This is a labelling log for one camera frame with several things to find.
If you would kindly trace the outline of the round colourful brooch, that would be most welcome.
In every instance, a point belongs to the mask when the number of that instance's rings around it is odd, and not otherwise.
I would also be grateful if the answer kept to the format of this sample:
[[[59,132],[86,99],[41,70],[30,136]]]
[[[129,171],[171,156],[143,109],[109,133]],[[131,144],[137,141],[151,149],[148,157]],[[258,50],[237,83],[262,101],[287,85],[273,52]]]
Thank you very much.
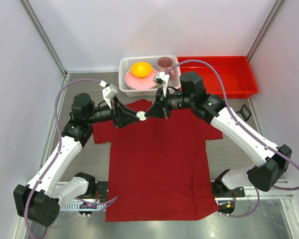
[[[144,111],[138,111],[136,116],[139,118],[140,121],[145,121],[147,119],[146,113]]]

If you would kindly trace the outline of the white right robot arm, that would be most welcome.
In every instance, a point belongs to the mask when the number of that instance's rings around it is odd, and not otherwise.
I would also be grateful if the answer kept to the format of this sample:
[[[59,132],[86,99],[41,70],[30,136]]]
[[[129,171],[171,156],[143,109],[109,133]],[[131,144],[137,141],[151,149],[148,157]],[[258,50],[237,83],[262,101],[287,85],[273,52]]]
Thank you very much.
[[[181,91],[170,94],[169,75],[157,72],[153,81],[159,85],[155,101],[146,112],[147,118],[167,119],[172,110],[191,109],[193,114],[231,138],[251,158],[253,165],[241,169],[227,169],[215,179],[215,191],[228,196],[234,189],[253,186],[268,192],[286,172],[292,150],[287,145],[269,142],[241,120],[225,101],[206,92],[202,77],[196,72],[180,76]]]

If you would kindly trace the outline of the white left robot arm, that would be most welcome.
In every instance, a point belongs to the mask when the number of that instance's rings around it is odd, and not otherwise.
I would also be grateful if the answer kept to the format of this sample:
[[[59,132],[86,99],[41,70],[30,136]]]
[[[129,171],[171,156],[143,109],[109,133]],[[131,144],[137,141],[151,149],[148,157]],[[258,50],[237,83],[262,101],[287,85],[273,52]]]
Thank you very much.
[[[17,214],[49,227],[59,211],[78,197],[92,198],[96,193],[95,177],[79,172],[63,186],[57,184],[74,157],[84,148],[93,133],[94,123],[109,121],[122,128],[139,121],[136,111],[122,104],[117,97],[107,105],[95,106],[86,93],[73,99],[70,120],[61,133],[61,140],[39,172],[27,185],[13,191]]]

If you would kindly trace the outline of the red t-shirt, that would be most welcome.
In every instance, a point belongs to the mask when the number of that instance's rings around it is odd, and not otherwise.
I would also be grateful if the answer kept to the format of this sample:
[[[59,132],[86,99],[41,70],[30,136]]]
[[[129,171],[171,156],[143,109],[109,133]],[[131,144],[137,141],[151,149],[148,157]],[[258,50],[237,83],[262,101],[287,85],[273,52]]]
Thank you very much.
[[[206,142],[222,132],[189,109],[124,128],[93,126],[96,144],[110,143],[108,222],[191,221],[218,211]]]

